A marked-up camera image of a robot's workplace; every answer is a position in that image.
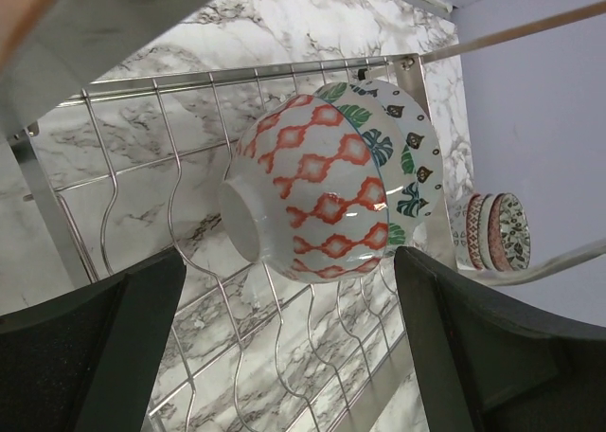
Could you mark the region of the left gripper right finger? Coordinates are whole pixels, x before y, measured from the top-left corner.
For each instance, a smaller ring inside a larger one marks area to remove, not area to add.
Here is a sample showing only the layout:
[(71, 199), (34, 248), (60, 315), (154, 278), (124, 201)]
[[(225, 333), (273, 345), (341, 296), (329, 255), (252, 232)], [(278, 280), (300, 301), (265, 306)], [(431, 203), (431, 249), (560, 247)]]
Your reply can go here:
[(432, 431), (602, 431), (605, 330), (467, 279), (412, 247), (394, 258)]

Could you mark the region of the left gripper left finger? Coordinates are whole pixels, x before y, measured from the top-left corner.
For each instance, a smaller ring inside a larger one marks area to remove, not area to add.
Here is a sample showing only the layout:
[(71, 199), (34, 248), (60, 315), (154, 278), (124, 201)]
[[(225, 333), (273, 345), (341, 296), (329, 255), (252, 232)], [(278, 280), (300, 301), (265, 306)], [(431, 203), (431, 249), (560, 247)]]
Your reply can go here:
[(184, 282), (167, 249), (3, 315), (2, 430), (141, 430)]

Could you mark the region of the pink patterned small bowl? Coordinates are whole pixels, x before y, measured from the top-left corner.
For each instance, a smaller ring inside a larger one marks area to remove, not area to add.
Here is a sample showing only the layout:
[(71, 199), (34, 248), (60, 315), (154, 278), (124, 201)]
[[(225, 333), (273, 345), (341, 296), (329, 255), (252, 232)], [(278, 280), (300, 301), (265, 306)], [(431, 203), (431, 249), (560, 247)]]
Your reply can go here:
[(489, 253), (497, 271), (519, 271), (529, 266), (531, 240), (526, 214), (512, 193), (500, 194), (490, 209)]

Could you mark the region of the steel two-tier dish rack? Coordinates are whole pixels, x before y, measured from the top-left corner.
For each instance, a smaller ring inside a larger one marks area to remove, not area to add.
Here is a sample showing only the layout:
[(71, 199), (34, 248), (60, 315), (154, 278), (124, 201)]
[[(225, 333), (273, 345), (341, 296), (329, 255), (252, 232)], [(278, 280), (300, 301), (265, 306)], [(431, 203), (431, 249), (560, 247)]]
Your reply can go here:
[(215, 193), (237, 137), (297, 92), (354, 76), (356, 60), (455, 45), (450, 6), (431, 0), (211, 0), (102, 71), (106, 81), (285, 63), (288, 74), (198, 89), (76, 102), (27, 134), (30, 179), (1, 144), (1, 309), (73, 285), (31, 189), (57, 191), (75, 261), (103, 278), (177, 244), (187, 277), (156, 375), (150, 431), (331, 431), (350, 423), (381, 363), (396, 389), (369, 431), (428, 423), (393, 266), (306, 287), (247, 263), (224, 232)]

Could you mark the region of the dark red patterned bowl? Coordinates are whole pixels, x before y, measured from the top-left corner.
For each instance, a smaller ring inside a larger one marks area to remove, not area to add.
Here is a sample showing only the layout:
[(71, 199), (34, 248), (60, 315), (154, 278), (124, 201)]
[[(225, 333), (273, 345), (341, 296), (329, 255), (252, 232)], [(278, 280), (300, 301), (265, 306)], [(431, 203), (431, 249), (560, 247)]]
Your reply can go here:
[(387, 248), (386, 193), (371, 152), (312, 95), (292, 97), (241, 135), (218, 200), (240, 255), (287, 279), (358, 278)]

